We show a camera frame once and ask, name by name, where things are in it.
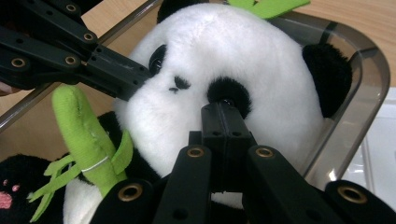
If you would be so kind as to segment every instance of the wooden surface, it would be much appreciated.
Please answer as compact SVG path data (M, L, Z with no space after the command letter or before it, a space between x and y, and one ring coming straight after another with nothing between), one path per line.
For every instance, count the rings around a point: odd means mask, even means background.
M83 16L88 27L99 36L122 20L143 0L105 0ZM396 86L396 1L395 0L311 0L296 11L349 25L369 36L386 55L392 73L391 86ZM134 45L155 24L155 12L134 26L133 30L109 47L128 54ZM95 114L111 110L112 98L79 85L88 95ZM0 98L0 115L11 108L27 92ZM15 124L0 133L0 161L22 153L55 160L66 152L51 111L50 96L31 109Z

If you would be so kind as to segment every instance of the white string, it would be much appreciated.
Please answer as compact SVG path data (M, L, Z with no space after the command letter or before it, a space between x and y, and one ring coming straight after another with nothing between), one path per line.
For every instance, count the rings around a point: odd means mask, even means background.
M93 165L93 166L91 166L91 167L89 167L89 168L87 168L87 169L81 170L81 172L82 172L82 173L88 172L88 171L90 171L90 170L96 168L97 166L99 166L100 164L102 164L103 162L105 162L105 161L107 161L107 160L108 160L108 156L106 156L104 159L102 159L101 161L99 161L99 162L96 163L95 165Z

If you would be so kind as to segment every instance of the white fur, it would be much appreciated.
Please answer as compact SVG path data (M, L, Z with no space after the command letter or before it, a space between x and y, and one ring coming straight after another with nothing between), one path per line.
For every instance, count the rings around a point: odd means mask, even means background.
M64 224L89 224L102 199L99 188L73 179L64 194Z
M323 117L297 43L245 10L201 4L160 23L131 58L149 66L149 57L163 44L167 52L161 72L129 102L116 102L121 126L160 176L171 172L189 131L201 130L200 109L218 77L233 78L249 92L252 110L245 122L258 143L280 150L298 171L305 168ZM188 80L190 88L169 91L176 86L175 76ZM238 197L214 196L240 207Z

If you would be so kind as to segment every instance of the black ear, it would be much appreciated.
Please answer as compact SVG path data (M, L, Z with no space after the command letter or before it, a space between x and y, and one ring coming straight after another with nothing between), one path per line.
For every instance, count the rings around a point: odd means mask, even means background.
M158 11L157 23L162 22L168 16L177 12L183 7L189 7L199 3L208 3L209 0L163 0Z
M331 117L344 102L352 83L352 69L330 44L308 45L303 57L314 79L324 118Z

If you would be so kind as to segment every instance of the panda eye patch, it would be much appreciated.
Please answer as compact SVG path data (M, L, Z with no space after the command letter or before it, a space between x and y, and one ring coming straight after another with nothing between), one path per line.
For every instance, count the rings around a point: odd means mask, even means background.
M166 45L159 46L154 53L152 53L148 62L148 70L152 75L160 73L163 67L163 59L165 58Z
M251 100L248 90L236 80L229 77L215 79L207 90L209 103L225 102L236 107L245 119L251 111Z

